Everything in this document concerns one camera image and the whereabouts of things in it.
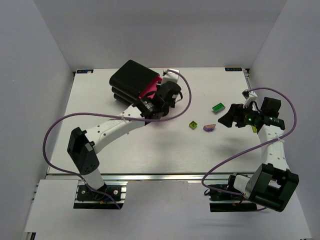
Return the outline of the green long lego brick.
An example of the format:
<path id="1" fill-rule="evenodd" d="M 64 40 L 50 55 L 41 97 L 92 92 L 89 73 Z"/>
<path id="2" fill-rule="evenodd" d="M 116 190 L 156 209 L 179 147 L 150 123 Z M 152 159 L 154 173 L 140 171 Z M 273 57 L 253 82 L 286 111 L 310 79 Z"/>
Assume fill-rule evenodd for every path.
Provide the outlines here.
<path id="1" fill-rule="evenodd" d="M 222 102 L 220 102 L 220 103 L 218 103 L 217 105 L 215 105 L 215 106 L 212 107 L 212 111 L 213 111 L 215 114 L 221 112 L 221 111 L 224 110 L 224 109 L 225 109 L 225 105 L 224 105 Z"/>

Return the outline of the lime long lego brick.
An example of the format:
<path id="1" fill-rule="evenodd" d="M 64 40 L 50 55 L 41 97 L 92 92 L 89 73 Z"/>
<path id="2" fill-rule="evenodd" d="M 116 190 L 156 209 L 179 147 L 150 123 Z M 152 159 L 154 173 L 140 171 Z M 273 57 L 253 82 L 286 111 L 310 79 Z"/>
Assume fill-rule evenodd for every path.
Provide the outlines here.
<path id="1" fill-rule="evenodd" d="M 252 128 L 253 133 L 258 133 L 258 129 L 255 126 L 252 126 L 251 128 Z"/>

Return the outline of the pink top drawer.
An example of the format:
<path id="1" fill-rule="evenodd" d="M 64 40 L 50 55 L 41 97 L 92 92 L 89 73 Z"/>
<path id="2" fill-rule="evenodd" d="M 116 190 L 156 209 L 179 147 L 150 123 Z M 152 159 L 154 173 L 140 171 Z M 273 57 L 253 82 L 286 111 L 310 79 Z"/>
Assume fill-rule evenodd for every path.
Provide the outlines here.
<path id="1" fill-rule="evenodd" d="M 158 75 L 156 76 L 139 94 L 138 98 L 143 98 L 146 94 L 156 91 L 157 90 L 157 84 L 161 83 L 163 79 Z"/>

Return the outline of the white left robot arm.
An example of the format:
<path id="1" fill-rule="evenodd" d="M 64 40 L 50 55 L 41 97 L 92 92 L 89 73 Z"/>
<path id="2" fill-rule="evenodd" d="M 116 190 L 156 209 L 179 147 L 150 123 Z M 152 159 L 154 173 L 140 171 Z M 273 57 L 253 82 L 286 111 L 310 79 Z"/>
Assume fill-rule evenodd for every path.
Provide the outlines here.
<path id="1" fill-rule="evenodd" d="M 180 93 L 181 87 L 177 83 L 167 81 L 160 85 L 152 98 L 148 93 L 130 105 L 119 119 L 113 117 L 92 128 L 81 130 L 77 127 L 71 131 L 67 153 L 91 188 L 102 191 L 105 185 L 98 169 L 97 154 L 121 136 L 145 126 L 144 120 L 159 120 L 166 116 Z"/>

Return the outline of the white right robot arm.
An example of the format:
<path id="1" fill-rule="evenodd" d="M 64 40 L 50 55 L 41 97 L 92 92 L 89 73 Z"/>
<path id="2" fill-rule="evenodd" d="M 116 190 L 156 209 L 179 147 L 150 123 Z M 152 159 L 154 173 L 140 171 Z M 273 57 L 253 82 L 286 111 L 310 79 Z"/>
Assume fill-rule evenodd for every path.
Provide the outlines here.
<path id="1" fill-rule="evenodd" d="M 242 193 L 246 200 L 265 208 L 282 212 L 299 183 L 299 176 L 290 171 L 284 142 L 285 123 L 279 116 L 281 101 L 265 97 L 259 111 L 251 104 L 231 104 L 218 122 L 228 128 L 235 125 L 255 127 L 261 144 L 262 164 L 249 177 L 237 174 L 229 178 L 229 185 Z"/>

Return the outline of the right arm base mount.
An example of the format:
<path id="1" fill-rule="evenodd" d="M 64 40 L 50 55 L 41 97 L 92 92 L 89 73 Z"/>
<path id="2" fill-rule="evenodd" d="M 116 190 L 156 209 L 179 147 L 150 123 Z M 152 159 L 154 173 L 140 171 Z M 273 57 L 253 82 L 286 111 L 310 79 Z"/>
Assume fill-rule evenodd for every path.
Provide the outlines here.
<path id="1" fill-rule="evenodd" d="M 239 190 L 234 188 L 236 174 L 229 176 L 226 183 L 208 184 L 204 196 L 209 197 L 211 213 L 257 212 L 255 203 L 246 200 Z"/>

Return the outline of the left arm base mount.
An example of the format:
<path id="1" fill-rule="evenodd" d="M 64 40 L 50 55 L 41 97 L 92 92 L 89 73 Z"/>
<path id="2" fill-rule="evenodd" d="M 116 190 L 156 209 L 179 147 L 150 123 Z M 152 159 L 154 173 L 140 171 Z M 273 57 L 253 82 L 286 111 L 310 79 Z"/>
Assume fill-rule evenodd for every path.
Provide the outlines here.
<path id="1" fill-rule="evenodd" d="M 92 191 L 83 182 L 77 185 L 73 203 L 74 209 L 81 210 L 120 210 L 125 202 L 127 186 L 124 182 L 105 182 Z"/>

